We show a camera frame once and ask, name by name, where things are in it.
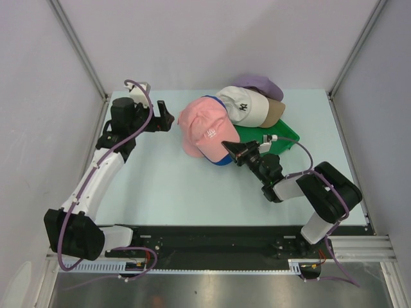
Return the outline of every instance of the light blue tabletop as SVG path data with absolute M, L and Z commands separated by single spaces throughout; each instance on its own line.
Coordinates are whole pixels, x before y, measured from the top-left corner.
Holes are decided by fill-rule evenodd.
M 162 99 L 176 121 L 167 133 L 143 133 L 137 138 L 136 148 L 103 198 L 97 224 L 274 226 L 304 225 L 309 220 L 313 208 L 306 198 L 270 203 L 246 166 L 219 167 L 184 153 L 177 125 L 180 111 L 194 99 L 216 92 L 151 91 L 155 115 L 159 115 L 156 102 Z M 114 92 L 111 100 L 127 95 Z M 352 180 L 325 91 L 285 90 L 283 101 L 282 119 L 300 135 L 300 142 L 313 155 L 314 166 L 327 160 Z M 298 146 L 280 158 L 283 174 L 306 169 L 310 162 Z M 366 225 L 360 205 L 344 224 Z

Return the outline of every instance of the pink baseball cap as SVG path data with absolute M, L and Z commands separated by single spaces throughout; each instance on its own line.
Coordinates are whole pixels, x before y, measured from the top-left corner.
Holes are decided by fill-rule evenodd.
M 217 98 L 204 96 L 192 101 L 180 113 L 177 124 L 183 134 L 182 148 L 188 155 L 205 156 L 219 166 L 232 161 L 221 142 L 239 142 L 240 136 Z

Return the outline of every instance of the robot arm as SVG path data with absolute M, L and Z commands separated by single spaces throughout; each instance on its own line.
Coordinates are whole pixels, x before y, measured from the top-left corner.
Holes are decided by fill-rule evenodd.
M 150 90 L 148 84 L 144 84 L 144 87 L 146 92 Z M 64 233 L 63 254 L 92 261 L 97 259 L 102 251 L 130 245 L 131 229 L 122 226 L 100 228 L 94 223 L 106 190 L 135 148 L 136 140 L 130 139 L 113 152 L 108 152 L 140 129 L 150 114 L 148 102 L 145 96 L 141 95 L 142 92 L 131 85 L 128 85 L 128 88 L 130 98 L 113 101 L 110 109 L 111 120 L 105 123 L 92 162 L 77 188 L 60 209 L 49 209 L 44 216 L 50 246 L 54 252 L 57 252 L 62 224 L 73 202 L 76 206 L 70 214 Z M 158 101 L 157 104 L 160 117 L 152 117 L 145 126 L 145 132 L 167 132 L 171 128 L 174 117 L 167 111 L 164 101 Z M 76 196 L 81 189 L 83 191 L 77 200 Z
M 337 196 L 319 178 L 329 182 L 341 196 L 348 210 L 352 210 L 362 200 L 360 190 L 329 162 L 322 162 L 312 172 L 284 177 L 279 156 L 271 153 L 260 154 L 270 149 L 277 136 L 264 136 L 264 143 L 257 141 L 236 143 L 223 141 L 237 166 L 246 164 L 263 183 L 262 191 L 268 201 L 282 201 L 305 196 L 315 212 L 301 229 L 301 235 L 309 245 L 317 244 L 344 217 L 345 208 Z

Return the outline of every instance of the tan cap brim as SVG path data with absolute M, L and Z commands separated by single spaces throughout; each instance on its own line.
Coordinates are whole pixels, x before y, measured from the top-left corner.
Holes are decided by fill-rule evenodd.
M 262 128 L 269 128 L 273 125 L 275 125 L 278 120 L 280 120 L 281 116 L 284 113 L 285 110 L 285 104 L 276 101 L 274 99 L 267 98 L 268 100 L 268 105 L 270 106 L 268 109 L 268 114 L 267 117 L 265 118 L 263 124 L 261 124 L 259 127 Z

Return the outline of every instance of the white wall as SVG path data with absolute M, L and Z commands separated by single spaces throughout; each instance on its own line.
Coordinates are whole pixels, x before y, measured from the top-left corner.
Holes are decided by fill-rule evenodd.
M 411 292 L 411 2 L 390 1 L 337 93 L 371 218 Z
M 238 74 L 329 89 L 377 0 L 61 0 L 107 91 L 217 89 Z
M 0 302 L 30 261 L 28 304 L 48 248 L 44 214 L 74 189 L 102 101 L 45 0 L 3 1 L 0 29 Z

